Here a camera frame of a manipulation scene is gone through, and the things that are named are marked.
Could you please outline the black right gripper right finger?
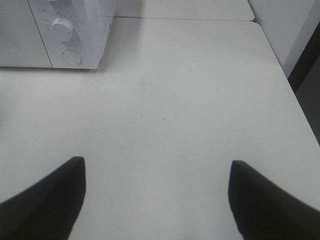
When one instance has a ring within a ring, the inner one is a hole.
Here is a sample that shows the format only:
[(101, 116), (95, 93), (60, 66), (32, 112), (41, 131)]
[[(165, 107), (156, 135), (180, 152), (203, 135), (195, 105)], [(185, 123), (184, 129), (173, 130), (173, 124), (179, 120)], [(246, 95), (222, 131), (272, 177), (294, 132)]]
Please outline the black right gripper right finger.
[(320, 212), (242, 160), (231, 163), (228, 201), (245, 240), (318, 240)]

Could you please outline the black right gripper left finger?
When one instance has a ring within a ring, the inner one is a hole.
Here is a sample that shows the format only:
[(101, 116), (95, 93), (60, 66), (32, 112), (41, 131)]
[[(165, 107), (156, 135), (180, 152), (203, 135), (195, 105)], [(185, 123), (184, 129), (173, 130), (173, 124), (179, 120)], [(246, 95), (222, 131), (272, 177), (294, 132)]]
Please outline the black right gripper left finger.
[(67, 240), (86, 195), (86, 165), (75, 156), (0, 204), (2, 240)]

